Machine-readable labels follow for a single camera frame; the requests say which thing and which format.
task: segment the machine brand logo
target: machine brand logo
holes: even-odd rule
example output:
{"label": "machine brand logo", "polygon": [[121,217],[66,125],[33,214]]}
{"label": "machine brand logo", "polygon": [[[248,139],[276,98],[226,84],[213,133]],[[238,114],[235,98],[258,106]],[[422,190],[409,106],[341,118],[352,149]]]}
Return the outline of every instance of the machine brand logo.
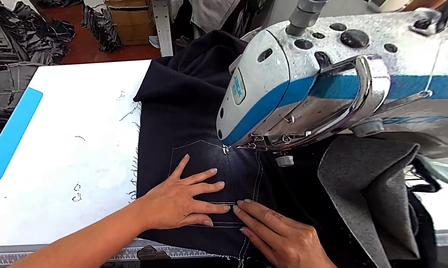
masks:
{"label": "machine brand logo", "polygon": [[430,115],[430,116],[399,116],[383,117],[383,125],[387,124],[415,124],[415,123],[435,123],[441,119],[447,119],[448,115]]}
{"label": "machine brand logo", "polygon": [[241,71],[237,68],[234,72],[233,80],[231,82],[232,94],[234,96],[235,104],[239,105],[245,98],[245,87],[242,82]]}

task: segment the cardboard box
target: cardboard box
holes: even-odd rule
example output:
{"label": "cardboard box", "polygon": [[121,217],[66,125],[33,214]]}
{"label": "cardboard box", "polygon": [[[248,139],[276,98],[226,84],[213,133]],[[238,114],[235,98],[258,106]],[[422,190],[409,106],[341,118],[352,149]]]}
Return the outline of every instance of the cardboard box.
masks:
{"label": "cardboard box", "polygon": [[105,4],[112,8],[122,7],[147,7],[148,0],[105,0]]}
{"label": "cardboard box", "polygon": [[137,25],[151,23],[153,20],[148,9],[144,10],[118,10],[110,9],[112,21],[115,25]]}
{"label": "cardboard box", "polygon": [[155,24],[115,25],[124,46],[149,44],[148,37],[155,34]]}
{"label": "cardboard box", "polygon": [[130,6],[143,4],[144,0],[108,0],[106,2],[115,5],[115,7],[109,6],[109,9],[123,45],[150,43],[148,37],[155,34],[153,13],[149,10],[149,6]]}

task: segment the fingernail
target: fingernail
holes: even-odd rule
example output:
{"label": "fingernail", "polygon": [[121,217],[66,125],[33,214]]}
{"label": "fingernail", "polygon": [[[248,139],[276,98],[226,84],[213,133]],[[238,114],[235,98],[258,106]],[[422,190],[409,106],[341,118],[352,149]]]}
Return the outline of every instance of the fingernail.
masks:
{"label": "fingernail", "polygon": [[246,229],[244,228],[240,228],[239,231],[241,231],[243,234],[245,234],[246,236],[249,236],[249,232],[247,232]]}

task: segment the finger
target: finger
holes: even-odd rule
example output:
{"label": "finger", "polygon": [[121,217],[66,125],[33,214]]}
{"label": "finger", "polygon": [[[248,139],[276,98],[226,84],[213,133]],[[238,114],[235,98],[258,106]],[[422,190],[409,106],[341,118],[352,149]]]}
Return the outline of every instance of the finger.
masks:
{"label": "finger", "polygon": [[179,222],[178,227],[183,227],[190,224],[202,224],[206,226],[213,226],[213,221],[206,214],[192,213],[186,216],[181,222]]}
{"label": "finger", "polygon": [[214,193],[219,192],[224,189],[224,182],[216,182],[214,184],[209,183],[198,183],[195,185],[188,186],[191,191],[192,196],[197,196],[204,193]]}
{"label": "finger", "polygon": [[280,243],[282,238],[280,235],[276,234],[274,231],[269,229],[267,226],[263,225],[258,220],[252,218],[244,210],[241,210],[238,206],[233,206],[234,213],[241,221],[245,223],[249,228],[251,228],[254,233],[256,233],[263,241],[265,241],[269,246],[275,245],[275,243]]}
{"label": "finger", "polygon": [[183,173],[183,169],[186,164],[189,162],[189,155],[186,154],[179,162],[179,165],[174,169],[173,173],[169,176],[170,178],[181,178],[181,173]]}
{"label": "finger", "polygon": [[201,182],[207,178],[210,178],[210,177],[216,175],[216,173],[217,173],[217,168],[211,168],[211,169],[201,172],[199,174],[194,174],[185,179],[182,179],[181,183],[184,185],[193,185],[193,184],[196,184],[198,182]]}
{"label": "finger", "polygon": [[301,223],[301,222],[298,222],[291,218],[287,218],[286,216],[284,216],[280,213],[277,213],[276,217],[278,219],[280,219],[282,222],[284,222],[285,224],[287,224],[288,226],[293,227],[293,228],[305,229],[305,230],[310,230],[311,228],[313,228],[312,226],[307,225],[305,223]]}
{"label": "finger", "polygon": [[228,212],[231,207],[227,204],[211,204],[204,201],[195,200],[191,203],[190,212],[194,213],[212,213],[212,214],[223,214]]}
{"label": "finger", "polygon": [[246,235],[249,240],[258,248],[264,256],[272,262],[274,266],[277,266],[277,258],[274,255],[274,252],[269,247],[269,245],[264,242],[256,233],[254,233],[251,229],[247,227],[242,227],[239,229],[244,235]]}
{"label": "finger", "polygon": [[254,218],[260,220],[277,234],[285,237],[292,235],[293,228],[277,218],[277,213],[268,207],[249,199],[245,199],[244,201],[239,200],[237,205]]}

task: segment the right hand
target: right hand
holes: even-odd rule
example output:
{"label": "right hand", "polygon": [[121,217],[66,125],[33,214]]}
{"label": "right hand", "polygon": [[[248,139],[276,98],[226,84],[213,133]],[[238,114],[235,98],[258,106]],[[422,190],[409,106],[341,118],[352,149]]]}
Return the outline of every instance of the right hand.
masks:
{"label": "right hand", "polygon": [[233,210],[248,226],[241,228],[241,232],[277,268],[336,268],[310,225],[249,199],[238,201]]}

